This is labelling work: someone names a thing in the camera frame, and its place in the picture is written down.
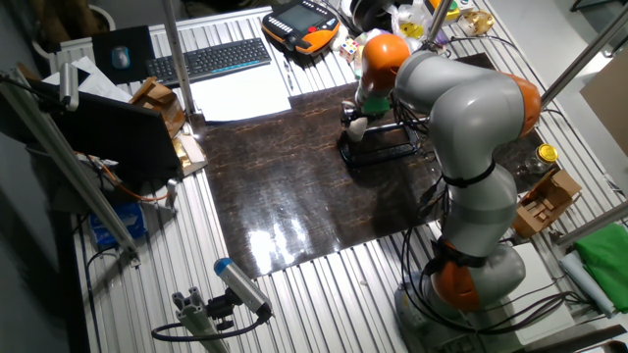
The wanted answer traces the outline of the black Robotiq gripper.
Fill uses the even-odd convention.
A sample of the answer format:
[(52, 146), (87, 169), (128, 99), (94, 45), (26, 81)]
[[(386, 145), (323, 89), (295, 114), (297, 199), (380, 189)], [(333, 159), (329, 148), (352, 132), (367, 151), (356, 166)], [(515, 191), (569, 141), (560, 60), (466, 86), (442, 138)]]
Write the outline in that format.
[(340, 102), (340, 105), (342, 109), (340, 121), (345, 127), (349, 127), (351, 122), (365, 117), (361, 109), (351, 101), (343, 100)]

